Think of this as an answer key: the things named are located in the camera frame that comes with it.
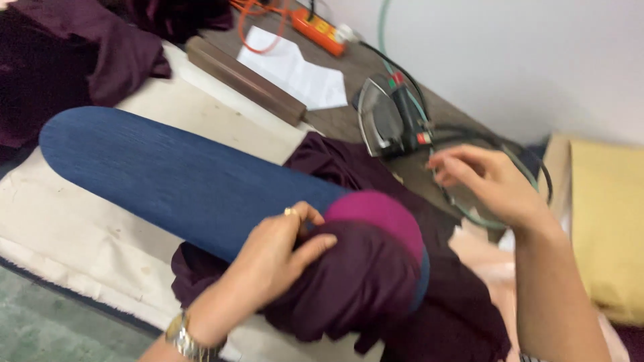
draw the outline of white wall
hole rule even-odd
[[[380,4],[318,8],[376,45]],[[392,0],[386,47],[507,137],[530,142],[558,129],[644,144],[643,0]]]

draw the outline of right hand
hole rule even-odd
[[[436,152],[427,167],[438,169],[443,187],[463,184],[504,223],[533,229],[554,220],[548,205],[501,151],[461,145]]]

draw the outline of orange extension cord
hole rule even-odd
[[[286,20],[290,15],[289,0],[283,0],[283,6],[281,8],[278,8],[279,3],[281,2],[280,0],[274,0],[269,5],[262,5],[258,0],[230,0],[230,2],[231,5],[233,5],[241,12],[239,24],[237,24],[237,31],[239,32],[240,38],[242,39],[241,42],[244,44],[244,46],[251,52],[257,54],[264,54],[273,50],[273,48],[275,48],[275,46],[279,43],[282,34],[284,34],[284,26],[286,25]],[[260,9],[258,11],[252,11],[251,8],[253,6],[258,6],[260,7]],[[267,12],[276,12],[278,14],[281,14],[282,18],[279,23],[278,34],[275,37],[273,43],[269,45],[268,48],[262,50],[255,49],[246,43],[246,36],[243,33],[243,22],[246,19],[247,15],[263,15]]]

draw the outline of white paper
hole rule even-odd
[[[264,49],[276,36],[253,26],[246,35],[246,43]],[[342,72],[305,61],[292,41],[282,38],[273,50],[264,54],[253,53],[244,46],[237,61],[304,103],[310,111],[348,104]]]

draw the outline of gold ring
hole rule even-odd
[[[299,219],[301,219],[301,217],[299,217],[299,212],[292,207],[287,207],[286,209],[284,209],[284,215],[295,215]]]

